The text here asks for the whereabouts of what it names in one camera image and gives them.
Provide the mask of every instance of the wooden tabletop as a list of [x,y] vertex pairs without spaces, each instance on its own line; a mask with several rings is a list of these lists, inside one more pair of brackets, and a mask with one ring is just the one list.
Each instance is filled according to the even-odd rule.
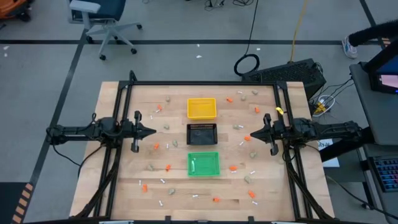
[[[97,118],[112,116],[117,86],[117,82],[102,84],[95,110]],[[310,118],[302,83],[288,83],[288,88],[294,117]],[[252,90],[257,90],[259,94],[253,95]],[[242,91],[247,100],[241,101],[237,91]],[[166,103],[166,96],[170,96],[170,103]],[[233,102],[228,103],[226,97],[231,97]],[[188,98],[216,98],[217,118],[209,121],[189,120]],[[163,110],[155,113],[159,104]],[[254,112],[255,106],[259,107],[259,114]],[[248,216],[253,216],[256,221],[294,220],[282,153],[271,156],[270,145],[253,138],[239,145],[246,135],[263,127],[265,113],[270,113],[273,120],[277,119],[272,87],[133,86],[130,119],[133,119],[135,110],[142,113],[142,124],[156,129],[157,133],[139,141],[139,153],[130,151],[132,139],[124,140],[112,219],[164,220],[166,215],[171,215],[172,220],[245,221]],[[218,144],[188,146],[186,129],[189,123],[216,123]],[[170,129],[164,129],[164,124],[168,124]],[[244,128],[233,129],[233,124],[243,125]],[[178,147],[172,145],[174,139],[178,141]],[[160,144],[158,149],[154,149],[156,143]],[[309,144],[317,147],[315,142]],[[98,146],[98,142],[89,142],[86,156]],[[221,175],[188,177],[187,154],[205,151],[219,152]],[[70,215],[78,213],[97,190],[104,152],[104,149],[99,151],[83,166]],[[257,152],[257,157],[251,159],[250,152]],[[310,147],[301,152],[308,189],[324,210],[333,216],[319,153]],[[154,167],[153,171],[147,169],[149,164]],[[165,171],[167,164],[171,165],[169,172]],[[237,166],[237,172],[231,173],[229,166]],[[251,184],[244,181],[246,175],[252,178]],[[146,193],[139,185],[140,180],[148,186]],[[169,189],[175,189],[175,193],[169,195]],[[256,198],[252,199],[248,190],[253,191]],[[297,192],[301,216],[305,217],[302,196],[298,189]],[[105,193],[101,214],[104,214],[107,197],[108,193]],[[220,202],[214,202],[214,197],[220,198]]]

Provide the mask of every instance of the sneaker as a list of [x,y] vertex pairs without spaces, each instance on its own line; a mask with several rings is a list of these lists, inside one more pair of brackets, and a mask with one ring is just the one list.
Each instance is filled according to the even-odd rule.
[[346,36],[346,38],[344,38],[344,40],[342,40],[341,43],[343,44],[344,54],[346,54],[347,57],[351,59],[356,59],[358,57],[356,47],[352,46],[349,43],[348,36]]

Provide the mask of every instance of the black tray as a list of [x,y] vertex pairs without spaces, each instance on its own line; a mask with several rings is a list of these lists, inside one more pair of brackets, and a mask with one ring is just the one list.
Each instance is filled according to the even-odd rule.
[[195,146],[217,144],[217,124],[187,124],[187,144]]

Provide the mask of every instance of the person's leg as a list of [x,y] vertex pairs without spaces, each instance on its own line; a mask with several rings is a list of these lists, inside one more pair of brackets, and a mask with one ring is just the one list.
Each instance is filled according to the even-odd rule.
[[374,27],[350,34],[341,43],[347,57],[354,59],[358,56],[356,47],[359,44],[377,37],[393,37],[395,35],[398,35],[398,20],[378,24]]

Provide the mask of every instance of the white paper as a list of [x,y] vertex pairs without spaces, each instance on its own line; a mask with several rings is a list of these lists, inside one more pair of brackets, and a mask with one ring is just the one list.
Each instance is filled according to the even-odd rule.
[[[333,144],[333,140],[331,139],[319,140],[318,141],[319,151],[321,151],[322,149],[326,148],[331,144]],[[323,162],[323,167],[340,167],[340,164],[338,163],[338,159],[334,158]]]

